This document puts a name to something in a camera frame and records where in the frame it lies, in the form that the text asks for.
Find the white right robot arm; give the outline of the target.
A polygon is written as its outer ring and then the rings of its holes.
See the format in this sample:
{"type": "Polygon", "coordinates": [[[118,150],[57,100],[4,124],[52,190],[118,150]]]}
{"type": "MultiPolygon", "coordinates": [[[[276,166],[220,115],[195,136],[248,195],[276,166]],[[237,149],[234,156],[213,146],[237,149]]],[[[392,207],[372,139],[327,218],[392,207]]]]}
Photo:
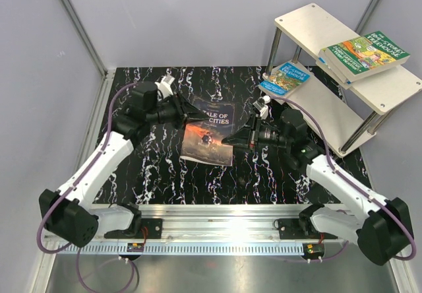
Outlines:
{"type": "Polygon", "coordinates": [[[275,123],[266,121],[269,97],[259,98],[249,120],[222,139],[234,148],[255,151],[272,147],[286,168],[302,173],[329,191],[349,210],[348,214],[326,205],[310,205],[299,213],[299,232],[306,238],[330,234],[355,244],[376,265],[391,259],[412,260],[417,254],[409,207],[400,198],[388,199],[362,184],[335,163],[328,145],[308,138],[310,116],[294,104],[275,123]]]}

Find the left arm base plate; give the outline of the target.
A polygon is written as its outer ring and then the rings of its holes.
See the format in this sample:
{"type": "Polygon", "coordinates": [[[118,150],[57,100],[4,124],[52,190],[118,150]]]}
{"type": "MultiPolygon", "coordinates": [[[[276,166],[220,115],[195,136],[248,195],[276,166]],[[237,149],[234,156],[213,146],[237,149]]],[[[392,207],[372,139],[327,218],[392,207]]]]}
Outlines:
{"type": "Polygon", "coordinates": [[[125,230],[113,230],[104,234],[105,239],[153,239],[162,237],[163,220],[161,218],[141,218],[131,223],[125,230]]]}

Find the lime 65-Storey Treehouse book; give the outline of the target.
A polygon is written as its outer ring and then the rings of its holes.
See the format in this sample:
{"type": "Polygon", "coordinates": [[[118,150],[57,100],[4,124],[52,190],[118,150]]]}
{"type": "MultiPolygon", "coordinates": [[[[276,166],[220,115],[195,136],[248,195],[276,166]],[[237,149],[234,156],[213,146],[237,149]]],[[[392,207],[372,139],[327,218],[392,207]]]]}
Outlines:
{"type": "Polygon", "coordinates": [[[325,54],[325,48],[322,48],[318,53],[319,60],[325,64],[344,84],[351,84],[347,77],[335,66],[334,62],[325,54]]]}

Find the blue back-cover book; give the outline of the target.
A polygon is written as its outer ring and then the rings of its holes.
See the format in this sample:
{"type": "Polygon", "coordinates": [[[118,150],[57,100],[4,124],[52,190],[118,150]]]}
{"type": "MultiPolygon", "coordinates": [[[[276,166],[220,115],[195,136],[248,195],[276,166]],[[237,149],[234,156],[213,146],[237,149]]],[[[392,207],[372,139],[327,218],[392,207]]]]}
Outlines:
{"type": "Polygon", "coordinates": [[[316,64],[344,89],[349,89],[351,87],[351,83],[346,79],[346,77],[341,72],[339,72],[337,68],[332,69],[324,62],[322,58],[319,57],[316,60],[316,64]]]}

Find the green 104-Storey Treehouse book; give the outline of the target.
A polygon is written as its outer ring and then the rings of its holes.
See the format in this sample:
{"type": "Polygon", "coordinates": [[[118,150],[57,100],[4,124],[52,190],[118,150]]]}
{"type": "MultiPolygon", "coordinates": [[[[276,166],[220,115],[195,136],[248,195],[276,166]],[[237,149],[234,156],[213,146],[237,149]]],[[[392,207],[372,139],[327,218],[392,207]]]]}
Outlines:
{"type": "Polygon", "coordinates": [[[328,47],[325,54],[353,83],[404,64],[410,54],[386,34],[375,31],[328,47]]]}

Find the dark Tale of Two Cities book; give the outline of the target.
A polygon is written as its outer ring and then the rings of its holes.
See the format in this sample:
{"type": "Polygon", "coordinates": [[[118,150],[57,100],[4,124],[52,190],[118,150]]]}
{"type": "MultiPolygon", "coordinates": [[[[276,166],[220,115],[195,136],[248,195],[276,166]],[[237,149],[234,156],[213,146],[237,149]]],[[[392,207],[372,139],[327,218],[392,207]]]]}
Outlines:
{"type": "Polygon", "coordinates": [[[180,158],[214,166],[231,166],[233,147],[222,140],[232,134],[235,125],[235,105],[209,102],[193,98],[193,105],[202,110],[207,119],[190,123],[185,128],[180,158]]]}

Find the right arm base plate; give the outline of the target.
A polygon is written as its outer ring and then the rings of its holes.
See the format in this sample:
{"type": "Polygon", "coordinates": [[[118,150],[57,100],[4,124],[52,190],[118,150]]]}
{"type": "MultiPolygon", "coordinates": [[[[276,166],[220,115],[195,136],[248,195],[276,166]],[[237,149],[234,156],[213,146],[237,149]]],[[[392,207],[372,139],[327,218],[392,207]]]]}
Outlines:
{"type": "Polygon", "coordinates": [[[286,240],[324,240],[325,235],[318,232],[309,220],[304,218],[279,218],[273,221],[273,227],[277,229],[279,238],[286,240]]]}

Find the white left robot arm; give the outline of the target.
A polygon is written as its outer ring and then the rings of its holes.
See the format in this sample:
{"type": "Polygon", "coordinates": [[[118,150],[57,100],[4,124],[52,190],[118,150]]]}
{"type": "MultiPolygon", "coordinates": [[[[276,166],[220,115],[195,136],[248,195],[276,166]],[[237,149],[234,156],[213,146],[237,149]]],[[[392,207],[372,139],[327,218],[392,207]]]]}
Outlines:
{"type": "Polygon", "coordinates": [[[134,82],[119,90],[129,99],[118,115],[109,107],[107,130],[84,164],[56,191],[44,190],[39,197],[42,221],[36,234],[38,248],[58,253],[42,243],[47,230],[82,248],[97,234],[136,238],[142,232],[142,213],[132,205],[93,209],[92,203],[112,172],[150,135],[153,125],[170,123],[176,129],[204,121],[207,114],[173,90],[171,76],[160,82],[134,82]]]}

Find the blue 26-Storey Treehouse book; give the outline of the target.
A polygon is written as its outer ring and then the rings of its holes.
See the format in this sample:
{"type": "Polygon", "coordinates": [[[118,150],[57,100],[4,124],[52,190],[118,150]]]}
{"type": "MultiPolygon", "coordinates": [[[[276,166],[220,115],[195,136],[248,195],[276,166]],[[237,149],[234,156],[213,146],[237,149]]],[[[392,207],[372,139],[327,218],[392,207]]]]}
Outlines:
{"type": "Polygon", "coordinates": [[[271,99],[287,98],[311,77],[305,69],[290,61],[277,66],[268,77],[264,77],[258,88],[271,99]]]}

